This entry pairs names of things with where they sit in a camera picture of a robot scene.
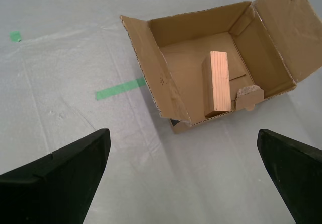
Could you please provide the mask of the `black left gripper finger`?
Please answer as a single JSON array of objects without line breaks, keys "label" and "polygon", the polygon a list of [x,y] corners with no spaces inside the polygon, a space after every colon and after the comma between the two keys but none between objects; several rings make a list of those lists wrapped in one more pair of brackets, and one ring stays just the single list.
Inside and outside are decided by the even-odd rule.
[{"label": "black left gripper finger", "polygon": [[257,148],[295,222],[321,223],[321,150],[268,129]]},{"label": "black left gripper finger", "polygon": [[83,223],[110,148],[103,128],[1,174],[1,223]]}]

